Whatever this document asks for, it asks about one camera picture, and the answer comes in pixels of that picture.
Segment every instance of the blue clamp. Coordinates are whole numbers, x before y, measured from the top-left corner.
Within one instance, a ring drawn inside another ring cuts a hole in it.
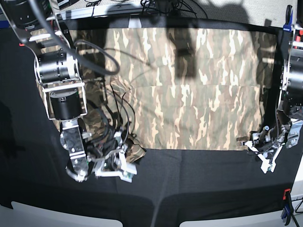
[[[8,28],[9,22],[7,20],[0,20],[0,29],[2,28]]]
[[[287,6],[286,10],[286,23],[283,25],[283,30],[286,32],[292,32],[293,23],[293,7],[291,5]]]
[[[283,208],[283,215],[282,215],[282,219],[285,219],[285,218],[287,218],[287,217],[289,217],[289,216],[291,216],[291,211],[290,211],[290,207],[289,207],[289,205],[288,204],[286,204],[285,206],[284,206],[284,208]]]

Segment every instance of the camouflage fabric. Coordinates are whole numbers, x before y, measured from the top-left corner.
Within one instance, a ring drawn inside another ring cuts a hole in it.
[[[122,109],[122,119],[113,117],[118,112],[108,95],[113,88],[129,114],[134,144],[155,149],[243,150],[237,140],[260,128],[264,93],[271,87],[274,35],[195,28],[115,28],[71,31],[71,35],[103,47],[119,62],[120,73],[102,82],[96,81],[100,75],[83,68],[86,92],[109,119],[117,119],[111,124],[125,126]],[[108,70],[114,69],[98,51],[84,46],[80,50]],[[90,129],[102,128],[96,113],[85,119]]]

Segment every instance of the black cylindrical motor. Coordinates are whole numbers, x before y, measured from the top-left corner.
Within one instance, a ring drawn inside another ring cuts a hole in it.
[[[55,119],[70,120],[81,115],[81,102],[77,88],[50,93]]]
[[[303,62],[290,61],[287,91],[301,94],[303,92]]]
[[[44,84],[70,79],[66,53],[59,51],[44,53],[38,57],[39,74]]]
[[[5,12],[18,28],[26,29],[39,24],[27,0],[5,0],[3,3]],[[49,17],[52,12],[49,1],[38,0],[38,4],[45,18]]]

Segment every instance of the black tablecloth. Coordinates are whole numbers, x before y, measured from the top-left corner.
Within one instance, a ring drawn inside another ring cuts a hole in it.
[[[87,20],[78,21],[76,26],[88,29]],[[127,19],[122,19],[119,26],[124,26],[123,21]],[[169,25],[165,21],[153,26]],[[142,22],[143,26],[150,23],[146,19]],[[75,23],[69,22],[68,26],[73,28]],[[216,21],[191,23],[196,27],[217,24],[240,30],[263,29]],[[90,28],[117,26],[110,22],[97,24]],[[278,31],[280,44],[285,39],[279,29],[267,31]],[[266,175],[260,170],[258,158],[245,151],[148,149],[138,163],[133,183],[95,177],[75,182],[65,173],[68,153],[61,147],[59,133],[47,119],[36,89],[34,56],[18,43],[11,29],[0,30],[1,205],[11,207],[11,201],[17,201],[71,214],[117,219],[125,227],[173,227],[188,220],[233,218],[282,209],[284,189],[292,187],[301,161],[303,140],[294,148],[283,148],[274,173]],[[279,50],[276,53],[277,79],[282,54]]]

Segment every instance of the white shelf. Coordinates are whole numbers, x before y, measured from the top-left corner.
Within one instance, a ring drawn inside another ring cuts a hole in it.
[[[53,2],[55,8],[58,7],[57,2]],[[87,2],[80,0],[75,4],[63,9],[62,11],[56,10],[55,13],[60,13],[63,20],[78,19],[84,17],[91,17],[94,11],[94,17],[104,17],[113,14],[122,13],[137,13],[141,12],[142,6],[140,0],[128,0],[127,2],[116,2],[112,0],[102,0],[98,6],[86,7]]]

